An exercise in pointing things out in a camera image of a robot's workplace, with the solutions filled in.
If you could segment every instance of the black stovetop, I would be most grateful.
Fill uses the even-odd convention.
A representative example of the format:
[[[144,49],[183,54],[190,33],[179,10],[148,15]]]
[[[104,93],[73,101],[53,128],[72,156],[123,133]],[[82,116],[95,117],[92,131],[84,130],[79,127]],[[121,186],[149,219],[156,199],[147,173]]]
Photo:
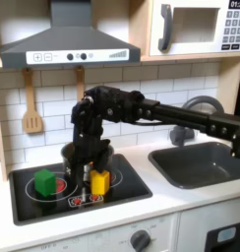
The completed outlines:
[[[48,197],[43,197],[34,190],[33,175],[43,168],[56,174],[56,194]],[[83,189],[72,184],[63,172],[62,163],[13,171],[10,182],[14,223],[17,225],[75,215],[152,195],[137,172],[121,155],[113,156],[111,187],[104,196],[93,196],[90,185],[86,182]]]

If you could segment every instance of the wooden spatula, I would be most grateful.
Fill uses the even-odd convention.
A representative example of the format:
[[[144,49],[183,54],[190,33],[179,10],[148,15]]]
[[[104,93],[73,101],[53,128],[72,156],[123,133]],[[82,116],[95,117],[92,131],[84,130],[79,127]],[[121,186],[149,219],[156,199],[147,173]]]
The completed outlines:
[[[28,111],[23,118],[23,127],[27,133],[40,132],[42,129],[42,121],[34,107],[34,96],[32,87],[32,70],[23,70],[25,85],[26,85],[26,96]]]
[[[85,92],[85,69],[82,66],[75,68],[77,74],[77,101],[81,101]]]

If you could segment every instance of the countertop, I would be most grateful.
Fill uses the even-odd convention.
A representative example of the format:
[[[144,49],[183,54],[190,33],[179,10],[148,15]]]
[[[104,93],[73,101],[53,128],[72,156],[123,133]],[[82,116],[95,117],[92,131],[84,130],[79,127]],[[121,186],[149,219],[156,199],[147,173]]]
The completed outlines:
[[[199,137],[198,141],[190,144],[208,141],[213,141],[213,139]],[[2,181],[0,167],[0,251],[32,247],[132,221],[240,197],[240,180],[194,190],[179,189],[169,184],[149,162],[148,155],[154,150],[172,147],[167,142],[115,150],[115,153],[124,155],[136,169],[152,191],[151,198],[25,226],[16,226],[13,223],[10,185],[9,182]]]

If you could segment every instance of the faucet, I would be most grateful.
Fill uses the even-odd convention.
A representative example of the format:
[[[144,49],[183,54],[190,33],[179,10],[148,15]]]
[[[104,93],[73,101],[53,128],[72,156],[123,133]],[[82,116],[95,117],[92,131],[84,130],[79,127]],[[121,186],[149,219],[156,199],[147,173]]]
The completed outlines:
[[[224,113],[224,108],[221,103],[210,96],[196,96],[189,99],[182,107],[185,109],[191,109],[193,106],[201,103],[207,103],[212,105],[216,111]],[[192,129],[188,129],[181,126],[175,126],[170,132],[170,140],[172,145],[183,147],[185,140],[190,140],[195,138],[195,132]]]

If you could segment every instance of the microwave door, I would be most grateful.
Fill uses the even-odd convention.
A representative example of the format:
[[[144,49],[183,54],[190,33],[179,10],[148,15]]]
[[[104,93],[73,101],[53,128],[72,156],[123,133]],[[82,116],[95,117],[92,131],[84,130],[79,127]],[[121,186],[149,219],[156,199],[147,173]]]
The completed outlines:
[[[227,1],[182,2],[154,1],[150,55],[220,51]]]

